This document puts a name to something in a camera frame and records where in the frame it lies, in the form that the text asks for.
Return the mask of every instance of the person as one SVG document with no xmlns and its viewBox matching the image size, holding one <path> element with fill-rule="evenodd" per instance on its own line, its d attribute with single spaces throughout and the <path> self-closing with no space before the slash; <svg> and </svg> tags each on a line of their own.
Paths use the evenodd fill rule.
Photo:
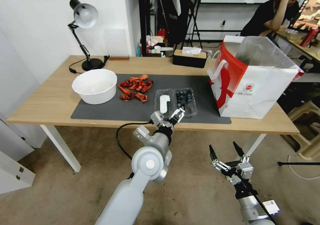
<svg viewBox="0 0 320 225">
<path fill-rule="evenodd" d="M 258 7 L 240 35 L 267 36 L 278 31 L 284 20 L 291 20 L 298 11 L 297 0 L 269 0 Z"/>
</svg>

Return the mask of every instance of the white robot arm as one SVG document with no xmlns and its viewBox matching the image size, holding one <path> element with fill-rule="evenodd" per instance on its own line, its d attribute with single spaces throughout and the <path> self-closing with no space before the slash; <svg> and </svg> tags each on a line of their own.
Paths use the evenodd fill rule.
<svg viewBox="0 0 320 225">
<path fill-rule="evenodd" d="M 143 190 L 149 181 L 161 183 L 167 174 L 172 158 L 169 150 L 173 127 L 184 116 L 184 109 L 177 109 L 168 120 L 157 111 L 150 117 L 157 130 L 152 136 L 143 125 L 134 135 L 144 143 L 132 157 L 132 178 L 122 181 L 102 211 L 96 225 L 132 225 L 143 204 Z"/>
<path fill-rule="evenodd" d="M 271 216 L 271 214 L 279 211 L 277 204 L 274 200 L 260 202 L 257 197 L 258 192 L 253 189 L 249 182 L 253 172 L 253 166 L 249 163 L 250 157 L 246 156 L 235 142 L 233 142 L 233 145 L 240 156 L 240 160 L 227 163 L 219 161 L 212 146 L 209 145 L 212 166 L 227 176 L 236 189 L 235 196 L 240 203 L 241 213 L 246 225 L 277 225 Z"/>
</svg>

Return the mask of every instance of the red and white bag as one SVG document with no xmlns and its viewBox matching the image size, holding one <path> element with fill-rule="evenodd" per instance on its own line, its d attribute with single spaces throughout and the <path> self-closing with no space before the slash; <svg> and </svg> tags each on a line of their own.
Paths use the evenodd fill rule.
<svg viewBox="0 0 320 225">
<path fill-rule="evenodd" d="M 235 43 L 240 43 L 237 58 L 248 65 L 227 50 L 228 45 L 237 47 Z M 215 57 L 207 72 L 222 117 L 263 118 L 288 85 L 304 74 L 266 37 L 225 36 Z"/>
</svg>

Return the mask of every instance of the chair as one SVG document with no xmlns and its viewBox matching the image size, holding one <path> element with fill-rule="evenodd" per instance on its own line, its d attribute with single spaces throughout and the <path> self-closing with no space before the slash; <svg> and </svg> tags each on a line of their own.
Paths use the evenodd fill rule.
<svg viewBox="0 0 320 225">
<path fill-rule="evenodd" d="M 305 114 L 309 114 L 309 117 L 315 119 L 320 118 L 320 96 L 317 96 L 301 107 L 292 110 L 288 113 L 288 117 L 292 122 L 295 122 Z M 312 133 L 317 133 L 312 139 L 306 138 L 301 133 L 292 135 L 292 137 L 300 144 L 300 149 L 297 151 L 299 156 L 305 160 L 312 160 L 320 155 L 320 124 L 313 122 L 308 125 L 308 128 L 312 130 Z"/>
</svg>

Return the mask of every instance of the wooden table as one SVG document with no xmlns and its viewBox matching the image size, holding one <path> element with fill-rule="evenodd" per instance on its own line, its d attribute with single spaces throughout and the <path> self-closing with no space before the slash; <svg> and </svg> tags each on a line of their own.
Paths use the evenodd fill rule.
<svg viewBox="0 0 320 225">
<path fill-rule="evenodd" d="M 302 47 L 300 46 L 300 43 L 302 40 L 289 40 L 286 36 L 286 33 L 284 30 L 279 30 L 276 32 L 276 34 L 283 38 L 284 40 L 289 42 L 289 46 L 287 51 L 289 52 L 289 50 L 292 48 L 292 46 L 296 47 L 297 49 L 299 49 L 301 52 L 309 55 L 310 57 L 312 57 L 313 59 L 317 60 L 318 62 L 320 62 L 320 57 L 317 55 L 317 51 L 320 50 L 320 48 L 315 48 L 315 47 Z"/>
<path fill-rule="evenodd" d="M 9 123 L 40 124 L 76 172 L 79 172 L 81 166 L 54 125 L 119 127 L 124 123 L 132 122 L 71 119 L 71 115 L 78 105 L 80 97 L 71 88 L 71 84 L 78 74 L 69 72 L 68 66 L 83 58 L 84 56 L 70 56 L 7 120 Z M 171 58 L 131 57 L 128 61 L 108 61 L 105 68 L 118 74 L 207 75 L 209 62 L 207 61 L 204 69 L 199 69 L 173 65 Z M 74 65 L 73 68 L 81 71 L 81 63 Z M 175 130 L 254 133 L 243 148 L 247 155 L 252 154 L 268 133 L 299 133 L 298 129 L 277 103 L 263 119 L 232 118 L 231 121 L 231 124 L 182 122 L 175 126 Z"/>
</svg>

